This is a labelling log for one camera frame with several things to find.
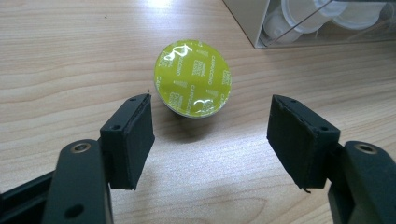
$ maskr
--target yellow coffee capsule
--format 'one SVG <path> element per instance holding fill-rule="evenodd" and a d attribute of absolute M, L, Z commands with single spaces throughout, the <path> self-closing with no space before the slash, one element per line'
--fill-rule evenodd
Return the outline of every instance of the yellow coffee capsule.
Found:
<path fill-rule="evenodd" d="M 218 112 L 231 91 L 228 64 L 217 50 L 198 40 L 167 46 L 155 63 L 154 82 L 169 108 L 194 119 Z"/>

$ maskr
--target black plastic mount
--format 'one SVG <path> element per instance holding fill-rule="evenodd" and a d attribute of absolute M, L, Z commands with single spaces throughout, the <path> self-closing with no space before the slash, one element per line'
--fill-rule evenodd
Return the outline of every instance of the black plastic mount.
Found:
<path fill-rule="evenodd" d="M 136 189 L 155 139 L 150 98 L 142 94 L 127 100 L 100 130 L 113 189 Z"/>
<path fill-rule="evenodd" d="M 340 130 L 300 102 L 274 95 L 267 138 L 300 189 L 323 188 L 324 163 Z"/>
<path fill-rule="evenodd" d="M 112 188 L 135 189 L 154 143 L 151 96 L 127 100 L 98 141 L 64 147 L 56 170 L 0 194 L 0 224 L 112 223 Z"/>
<path fill-rule="evenodd" d="M 340 131 L 300 102 L 274 95 L 267 138 L 299 188 L 324 187 L 334 223 L 396 223 L 396 164 L 380 147 L 338 144 Z"/>

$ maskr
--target capsule lid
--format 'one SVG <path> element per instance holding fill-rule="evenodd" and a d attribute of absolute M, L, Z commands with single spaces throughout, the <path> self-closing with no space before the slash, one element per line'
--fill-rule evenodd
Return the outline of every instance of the capsule lid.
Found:
<path fill-rule="evenodd" d="M 167 46 L 155 64 L 154 82 L 169 108 L 195 119 L 218 112 L 229 98 L 232 83 L 224 58 L 198 40 Z"/>

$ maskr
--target capsule storage box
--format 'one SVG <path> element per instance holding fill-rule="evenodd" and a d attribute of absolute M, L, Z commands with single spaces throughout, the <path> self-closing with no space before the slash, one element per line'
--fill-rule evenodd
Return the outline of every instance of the capsule storage box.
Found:
<path fill-rule="evenodd" d="M 223 0 L 255 48 L 396 39 L 396 0 Z"/>

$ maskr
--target screw hole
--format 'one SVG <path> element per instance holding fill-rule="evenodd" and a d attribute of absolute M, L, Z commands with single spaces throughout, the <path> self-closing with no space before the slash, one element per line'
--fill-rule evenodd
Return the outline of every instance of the screw hole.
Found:
<path fill-rule="evenodd" d="M 81 215 L 83 212 L 84 212 L 84 206 L 82 206 L 82 204 L 79 203 L 67 208 L 67 210 L 64 212 L 64 217 L 66 219 L 75 218 Z"/>
<path fill-rule="evenodd" d="M 355 148 L 361 152 L 367 153 L 367 154 L 376 154 L 377 150 L 373 147 L 370 147 L 368 145 L 364 144 L 357 144 Z"/>
<path fill-rule="evenodd" d="M 73 146 L 71 151 L 73 153 L 81 153 L 81 152 L 84 152 L 84 151 L 90 149 L 90 147 L 91 147 L 91 144 L 89 144 L 89 143 L 80 143 L 80 144 Z"/>
<path fill-rule="evenodd" d="M 118 130 L 120 128 L 121 128 L 120 125 L 113 125 L 113 126 L 110 127 L 110 129 L 113 130 L 113 131 L 116 131 L 116 130 Z"/>

